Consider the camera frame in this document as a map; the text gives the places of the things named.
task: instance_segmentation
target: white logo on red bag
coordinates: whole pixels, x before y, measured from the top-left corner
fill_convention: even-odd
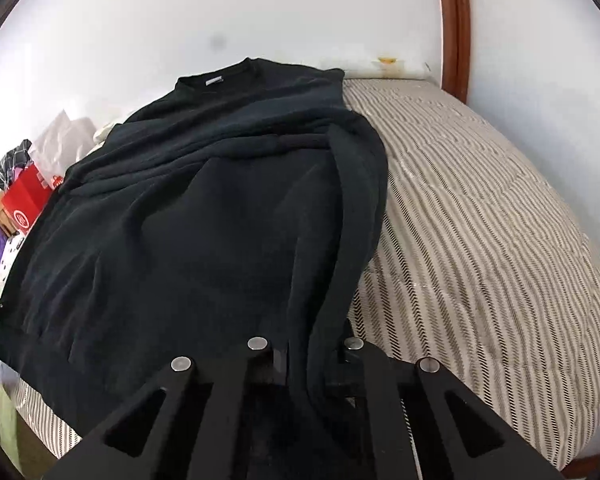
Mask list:
[[[16,209],[16,211],[13,212],[13,219],[20,224],[23,229],[29,229],[29,219],[27,218],[27,215],[19,209]]]

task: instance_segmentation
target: white plastic bag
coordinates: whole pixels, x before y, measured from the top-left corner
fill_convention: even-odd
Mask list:
[[[29,156],[51,187],[57,187],[66,170],[94,147],[95,127],[88,119],[69,120],[62,110],[40,136],[32,141]]]

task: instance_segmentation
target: bed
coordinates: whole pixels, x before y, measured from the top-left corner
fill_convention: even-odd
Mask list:
[[[344,95],[380,133],[390,170],[354,331],[395,358],[436,357],[563,468],[600,428],[600,259],[589,239],[532,164],[436,86],[346,80]],[[0,290],[19,244],[5,252]],[[4,365],[0,380],[55,456],[80,441]]]

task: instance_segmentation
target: round metal bolt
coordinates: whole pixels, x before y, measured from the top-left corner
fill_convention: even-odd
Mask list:
[[[174,372],[183,372],[191,368],[191,359],[188,357],[176,357],[171,361],[171,369]]]
[[[440,363],[434,359],[433,357],[425,357],[420,361],[420,369],[423,372],[428,372],[429,374],[434,374],[438,370],[440,370]]]
[[[251,350],[264,350],[269,342],[263,337],[252,337],[247,341],[247,346],[251,348]]]
[[[344,340],[344,346],[349,350],[360,350],[365,345],[359,337],[347,337]]]

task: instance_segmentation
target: red paper bag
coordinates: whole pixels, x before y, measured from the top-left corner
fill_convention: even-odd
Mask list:
[[[26,168],[2,197],[2,206],[24,234],[36,221],[52,189],[35,164]]]

